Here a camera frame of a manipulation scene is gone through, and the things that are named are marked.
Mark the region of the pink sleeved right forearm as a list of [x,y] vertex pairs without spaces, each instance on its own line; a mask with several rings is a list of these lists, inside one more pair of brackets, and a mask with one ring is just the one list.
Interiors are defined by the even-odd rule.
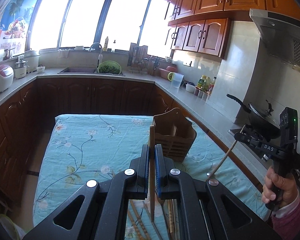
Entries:
[[277,210],[271,221],[274,231],[282,239],[294,239],[300,231],[300,197]]

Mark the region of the person's right hand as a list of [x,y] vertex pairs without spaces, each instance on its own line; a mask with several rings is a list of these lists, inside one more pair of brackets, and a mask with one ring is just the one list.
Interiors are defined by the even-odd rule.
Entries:
[[[282,191],[281,197],[278,197],[272,190],[274,186]],[[266,176],[264,177],[262,202],[268,204],[270,201],[277,200],[279,201],[279,208],[283,208],[298,198],[299,191],[294,177],[288,174],[287,177],[284,178],[275,173],[272,166],[268,168]]]

